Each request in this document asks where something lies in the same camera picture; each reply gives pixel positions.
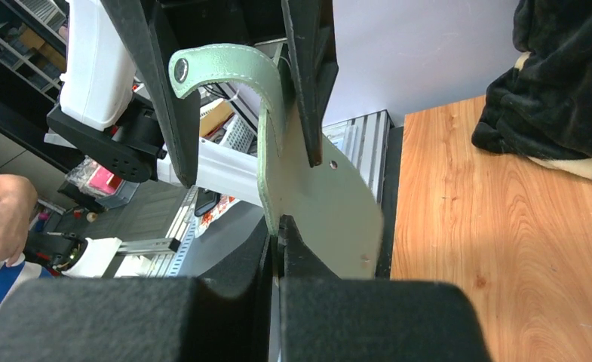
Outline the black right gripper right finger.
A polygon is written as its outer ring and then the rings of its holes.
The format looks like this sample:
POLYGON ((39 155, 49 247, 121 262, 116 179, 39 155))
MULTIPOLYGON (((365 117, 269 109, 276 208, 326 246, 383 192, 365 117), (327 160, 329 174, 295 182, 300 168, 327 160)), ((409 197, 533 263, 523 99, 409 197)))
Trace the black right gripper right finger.
POLYGON ((284 361, 488 361, 476 311, 439 281, 342 279, 291 216, 278 234, 284 361))

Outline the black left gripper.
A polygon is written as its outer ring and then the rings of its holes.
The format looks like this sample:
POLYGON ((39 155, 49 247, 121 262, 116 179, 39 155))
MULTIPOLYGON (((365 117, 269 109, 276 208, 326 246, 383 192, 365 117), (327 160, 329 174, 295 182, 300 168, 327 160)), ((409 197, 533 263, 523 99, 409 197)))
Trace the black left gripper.
POLYGON ((311 167, 322 163, 322 121, 339 72, 332 0, 106 0, 102 4, 141 74, 183 186, 189 188, 197 179, 201 98, 194 94, 183 100, 173 91, 169 62, 179 45, 254 45, 286 35, 308 163, 311 167))

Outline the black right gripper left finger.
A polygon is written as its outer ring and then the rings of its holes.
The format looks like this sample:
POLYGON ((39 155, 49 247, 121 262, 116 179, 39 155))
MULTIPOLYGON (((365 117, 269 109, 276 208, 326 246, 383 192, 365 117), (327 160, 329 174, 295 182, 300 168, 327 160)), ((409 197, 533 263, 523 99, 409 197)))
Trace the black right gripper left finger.
POLYGON ((264 221, 197 277, 40 278, 0 308, 0 361, 265 361, 264 221))

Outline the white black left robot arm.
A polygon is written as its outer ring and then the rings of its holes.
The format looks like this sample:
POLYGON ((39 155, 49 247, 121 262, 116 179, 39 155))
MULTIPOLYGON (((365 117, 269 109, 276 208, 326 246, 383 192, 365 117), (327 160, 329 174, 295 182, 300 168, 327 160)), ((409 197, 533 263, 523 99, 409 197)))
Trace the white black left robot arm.
POLYGON ((199 89, 260 98, 258 189, 289 210, 329 188, 322 118, 338 73, 330 1, 70 1, 48 125, 122 179, 206 183, 199 89))

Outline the person's hand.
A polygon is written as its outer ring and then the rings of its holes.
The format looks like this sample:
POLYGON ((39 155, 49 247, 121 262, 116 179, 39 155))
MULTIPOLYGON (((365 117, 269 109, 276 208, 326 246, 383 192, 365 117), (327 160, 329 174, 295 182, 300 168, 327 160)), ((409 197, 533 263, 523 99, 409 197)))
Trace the person's hand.
POLYGON ((38 194, 24 176, 0 174, 0 262, 12 266, 20 258, 38 194))

